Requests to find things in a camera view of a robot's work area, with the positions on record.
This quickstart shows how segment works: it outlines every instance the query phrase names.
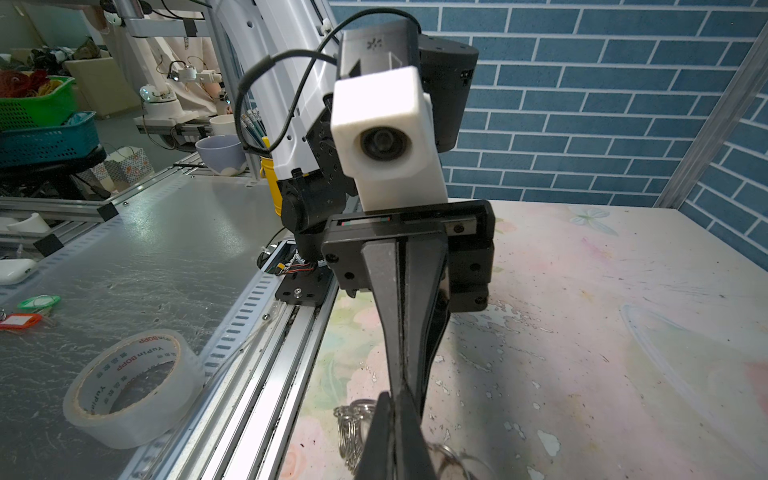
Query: black bracket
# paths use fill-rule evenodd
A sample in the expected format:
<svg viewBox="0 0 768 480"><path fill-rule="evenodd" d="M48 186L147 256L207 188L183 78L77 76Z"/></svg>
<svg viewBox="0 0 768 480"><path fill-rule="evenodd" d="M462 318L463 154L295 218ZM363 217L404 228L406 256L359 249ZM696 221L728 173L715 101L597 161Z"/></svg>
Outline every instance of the black bracket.
<svg viewBox="0 0 768 480"><path fill-rule="evenodd" d="M323 256L341 288L373 291L391 388L356 478L435 478L419 428L429 371L450 311L488 305L494 230L485 200L329 218Z"/></svg>
<svg viewBox="0 0 768 480"><path fill-rule="evenodd" d="M288 273L275 292L275 299L289 305L320 306L328 295L333 272L318 266L311 272Z"/></svg>

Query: red wire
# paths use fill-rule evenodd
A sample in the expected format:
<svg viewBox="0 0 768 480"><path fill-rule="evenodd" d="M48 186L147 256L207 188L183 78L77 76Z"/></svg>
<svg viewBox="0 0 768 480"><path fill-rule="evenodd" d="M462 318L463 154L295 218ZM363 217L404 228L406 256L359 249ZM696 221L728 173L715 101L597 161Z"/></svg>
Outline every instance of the red wire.
<svg viewBox="0 0 768 480"><path fill-rule="evenodd" d="M287 270L285 272L282 272L280 275L287 275L288 273L296 273L296 272L311 272L313 270L315 270L315 269L313 269L313 268L299 268L299 269L296 269L296 270Z"/></svg>

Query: table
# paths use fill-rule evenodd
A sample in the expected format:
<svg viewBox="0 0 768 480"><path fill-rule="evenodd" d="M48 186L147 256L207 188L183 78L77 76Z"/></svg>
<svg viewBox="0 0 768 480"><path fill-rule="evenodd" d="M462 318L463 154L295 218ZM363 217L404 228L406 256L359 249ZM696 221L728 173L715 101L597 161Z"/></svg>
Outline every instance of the table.
<svg viewBox="0 0 768 480"><path fill-rule="evenodd" d="M176 330L199 353L281 227L266 182L249 178L176 173L116 207L23 284L0 287L8 312L61 296L55 326L0 333L3 480L119 478L136 449L110 449L69 424L67 388L99 353L149 329Z"/></svg>
<svg viewBox="0 0 768 480"><path fill-rule="evenodd" d="M766 478L768 273L676 210L492 204L491 305L451 318L427 442L480 479ZM340 292L280 478L351 478L333 409L384 389L372 296Z"/></svg>

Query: green key tag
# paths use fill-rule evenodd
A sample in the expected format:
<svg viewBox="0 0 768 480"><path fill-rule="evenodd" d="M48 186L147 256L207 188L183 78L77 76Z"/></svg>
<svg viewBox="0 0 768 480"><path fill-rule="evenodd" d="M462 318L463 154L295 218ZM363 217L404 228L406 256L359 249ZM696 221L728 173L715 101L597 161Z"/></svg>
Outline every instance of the green key tag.
<svg viewBox="0 0 768 480"><path fill-rule="evenodd" d="M38 295L27 298L17 305L20 309L37 310L54 306L61 300L59 295Z"/></svg>

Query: orange key tag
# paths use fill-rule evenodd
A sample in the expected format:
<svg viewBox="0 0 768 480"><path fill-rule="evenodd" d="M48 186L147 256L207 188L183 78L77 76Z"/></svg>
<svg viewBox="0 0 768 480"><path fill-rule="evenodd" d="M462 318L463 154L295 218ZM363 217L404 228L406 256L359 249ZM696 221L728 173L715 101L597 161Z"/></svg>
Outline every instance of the orange key tag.
<svg viewBox="0 0 768 480"><path fill-rule="evenodd" d="M22 330L42 320L37 313L11 313L0 321L0 330Z"/></svg>

